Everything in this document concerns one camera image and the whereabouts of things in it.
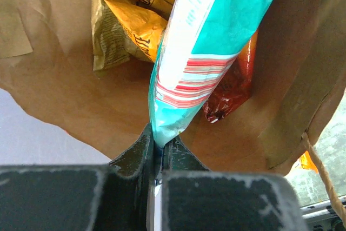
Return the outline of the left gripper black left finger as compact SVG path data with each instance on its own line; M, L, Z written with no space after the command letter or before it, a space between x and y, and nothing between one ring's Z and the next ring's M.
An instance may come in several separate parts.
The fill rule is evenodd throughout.
M107 164L2 166L1 230L153 230L153 148L146 126Z

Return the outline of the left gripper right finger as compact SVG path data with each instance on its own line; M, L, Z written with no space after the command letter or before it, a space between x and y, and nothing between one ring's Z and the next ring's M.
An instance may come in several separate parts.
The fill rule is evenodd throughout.
M284 177L210 171L180 138L164 148L161 204L162 230L308 230Z

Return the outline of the red Doritos chip bag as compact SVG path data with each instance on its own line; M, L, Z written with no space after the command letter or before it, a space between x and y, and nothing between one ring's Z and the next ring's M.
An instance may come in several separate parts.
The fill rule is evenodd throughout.
M257 37L255 32L204 103L203 111L210 123L225 118L251 97Z

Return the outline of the teal Fox's candy bag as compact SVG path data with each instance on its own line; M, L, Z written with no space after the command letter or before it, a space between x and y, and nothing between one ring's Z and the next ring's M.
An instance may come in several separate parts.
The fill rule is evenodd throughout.
M186 130L273 0L175 0L158 47L149 113L159 147Z

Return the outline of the orange kettle chip bag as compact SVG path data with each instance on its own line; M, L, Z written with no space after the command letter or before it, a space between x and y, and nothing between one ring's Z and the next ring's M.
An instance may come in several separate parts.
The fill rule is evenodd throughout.
M143 53L151 62L156 60L157 48L175 0L105 0L125 33L135 45L129 52L137 57Z

